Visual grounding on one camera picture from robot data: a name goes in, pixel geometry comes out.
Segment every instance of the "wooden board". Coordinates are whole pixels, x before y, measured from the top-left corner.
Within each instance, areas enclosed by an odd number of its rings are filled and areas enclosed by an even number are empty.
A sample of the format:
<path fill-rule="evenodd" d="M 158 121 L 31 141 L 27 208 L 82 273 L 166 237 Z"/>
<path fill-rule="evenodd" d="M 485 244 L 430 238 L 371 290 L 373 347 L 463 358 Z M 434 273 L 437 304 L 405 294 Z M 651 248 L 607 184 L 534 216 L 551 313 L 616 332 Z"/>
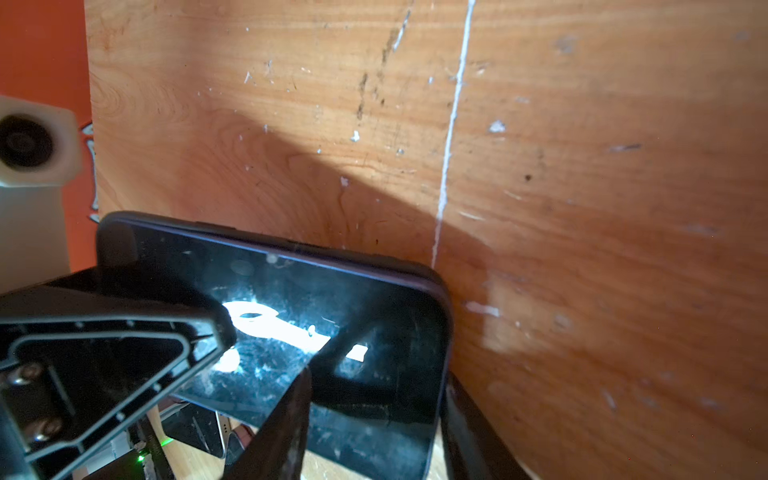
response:
<path fill-rule="evenodd" d="M 102 214 L 430 264 L 445 178 L 452 368 L 523 462 L 764 478 L 768 4 L 467 11 L 87 0 Z"/>

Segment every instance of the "metal screw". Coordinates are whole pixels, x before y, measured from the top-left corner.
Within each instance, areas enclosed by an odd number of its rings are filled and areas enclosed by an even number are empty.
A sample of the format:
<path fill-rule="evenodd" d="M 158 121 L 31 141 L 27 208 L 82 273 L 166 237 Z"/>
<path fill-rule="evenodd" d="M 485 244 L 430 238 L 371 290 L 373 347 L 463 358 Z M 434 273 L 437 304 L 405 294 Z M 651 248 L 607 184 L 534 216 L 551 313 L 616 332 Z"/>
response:
<path fill-rule="evenodd" d="M 32 442 L 47 442 L 57 435 L 64 427 L 64 422 L 58 417 L 52 419 L 39 419 L 30 423 L 25 431 L 28 440 Z"/>
<path fill-rule="evenodd" d="M 8 374 L 7 381 L 11 385 L 27 385 L 39 379 L 45 371 L 43 365 L 37 362 L 25 363 Z"/>

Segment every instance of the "smartphone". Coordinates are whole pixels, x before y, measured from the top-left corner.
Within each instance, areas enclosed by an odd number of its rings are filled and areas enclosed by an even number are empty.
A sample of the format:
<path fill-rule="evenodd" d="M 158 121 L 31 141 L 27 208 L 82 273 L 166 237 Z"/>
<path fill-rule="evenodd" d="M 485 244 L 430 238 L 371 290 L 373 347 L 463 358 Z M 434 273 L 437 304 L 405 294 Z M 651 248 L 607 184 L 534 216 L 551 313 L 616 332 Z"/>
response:
<path fill-rule="evenodd" d="M 325 343 L 347 342 L 313 372 L 307 448 L 371 478 L 425 477 L 452 340 L 428 267 L 131 212 L 101 221 L 97 252 L 229 311 L 234 347 L 175 395 L 258 428 Z"/>
<path fill-rule="evenodd" d="M 163 433 L 214 457 L 224 458 L 230 434 L 229 419 L 194 403 L 167 398 L 173 401 L 158 404 Z"/>

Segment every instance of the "scratch mark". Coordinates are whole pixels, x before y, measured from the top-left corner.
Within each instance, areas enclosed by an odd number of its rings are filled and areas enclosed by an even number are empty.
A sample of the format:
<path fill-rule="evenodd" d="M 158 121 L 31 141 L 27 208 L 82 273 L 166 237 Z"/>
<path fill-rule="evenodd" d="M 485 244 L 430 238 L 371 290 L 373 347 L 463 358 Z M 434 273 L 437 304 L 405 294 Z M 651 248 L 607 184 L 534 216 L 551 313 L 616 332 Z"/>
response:
<path fill-rule="evenodd" d="M 481 220 L 481 221 L 485 221 L 485 218 L 483 218 L 483 217 L 480 217 L 479 215 L 472 215 L 472 214 L 468 214 L 468 213 L 466 213 L 466 212 L 458 212 L 458 214 L 459 214 L 459 215 L 461 215 L 462 217 L 471 218 L 471 219 L 473 219 L 473 220 Z"/>
<path fill-rule="evenodd" d="M 515 194 L 513 194 L 513 193 L 512 193 L 511 191 L 509 191 L 509 190 L 504 190 L 504 194 L 505 194 L 505 195 L 507 195 L 508 197 L 512 197 L 512 198 L 514 198 L 515 200 L 524 201 L 524 200 L 523 200 L 523 197 L 521 197 L 520 195 L 515 195 Z"/>
<path fill-rule="evenodd" d="M 392 51 L 397 51 L 397 48 L 400 46 L 400 41 L 402 40 L 402 34 L 406 33 L 406 27 L 408 26 L 408 19 L 411 16 L 411 11 L 408 10 L 408 13 L 406 13 L 406 19 L 402 21 L 402 27 L 400 27 L 400 32 L 397 34 L 397 40 L 395 40 L 395 44 L 392 46 Z"/>
<path fill-rule="evenodd" d="M 448 205 L 448 167 L 451 163 L 451 140 L 453 140 L 453 127 L 456 125 L 456 112 L 458 111 L 458 99 L 462 94 L 464 70 L 467 67 L 467 50 L 469 50 L 469 31 L 472 28 L 472 12 L 475 10 L 475 0 L 467 1 L 467 17 L 464 20 L 464 39 L 462 40 L 462 53 L 458 57 L 458 73 L 456 74 L 456 89 L 453 93 L 453 106 L 448 125 L 448 135 L 445 136 L 445 153 L 442 158 L 442 178 L 440 179 L 440 199 L 435 216 L 435 243 L 432 245 L 432 268 L 437 262 L 437 250 L 440 245 L 440 233 L 442 230 L 442 218 L 445 207 Z"/>
<path fill-rule="evenodd" d="M 495 317 L 499 317 L 501 315 L 501 313 L 498 311 L 498 308 L 495 306 L 482 305 L 477 302 L 467 302 L 464 304 L 464 307 L 472 313 L 483 313 L 485 315 L 493 315 Z"/>

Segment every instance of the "wooden desk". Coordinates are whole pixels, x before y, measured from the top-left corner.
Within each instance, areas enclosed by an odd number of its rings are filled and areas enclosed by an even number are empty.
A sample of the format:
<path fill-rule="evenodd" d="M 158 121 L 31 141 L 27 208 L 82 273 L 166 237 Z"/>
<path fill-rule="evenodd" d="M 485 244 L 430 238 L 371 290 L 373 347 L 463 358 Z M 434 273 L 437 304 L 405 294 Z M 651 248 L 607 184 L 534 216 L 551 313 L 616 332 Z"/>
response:
<path fill-rule="evenodd" d="M 103 214 L 430 264 L 445 179 L 452 368 L 519 458 L 766 477 L 768 3 L 477 0 L 465 58 L 466 1 L 85 3 Z"/>

